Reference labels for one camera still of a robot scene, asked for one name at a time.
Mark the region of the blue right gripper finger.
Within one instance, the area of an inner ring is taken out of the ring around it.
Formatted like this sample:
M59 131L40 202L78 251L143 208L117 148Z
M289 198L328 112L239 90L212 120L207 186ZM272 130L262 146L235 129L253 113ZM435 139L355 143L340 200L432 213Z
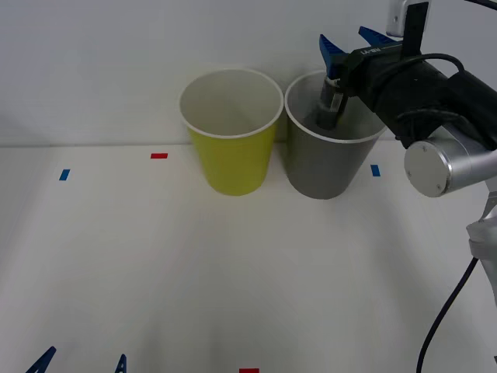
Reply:
M359 28L359 35L371 46L371 47L386 47L386 46L398 46L401 44L400 41L391 39L390 37L378 33L375 30L361 26Z
M325 62L326 75L331 80L336 80L342 74L348 53L334 45L323 34L319 37L319 49Z

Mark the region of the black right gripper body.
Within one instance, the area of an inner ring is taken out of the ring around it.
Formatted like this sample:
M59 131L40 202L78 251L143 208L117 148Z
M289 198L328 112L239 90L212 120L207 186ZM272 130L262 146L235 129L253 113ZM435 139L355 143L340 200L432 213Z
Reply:
M373 112L401 112L402 43L393 42L357 49L343 62L339 82L351 97L359 98Z

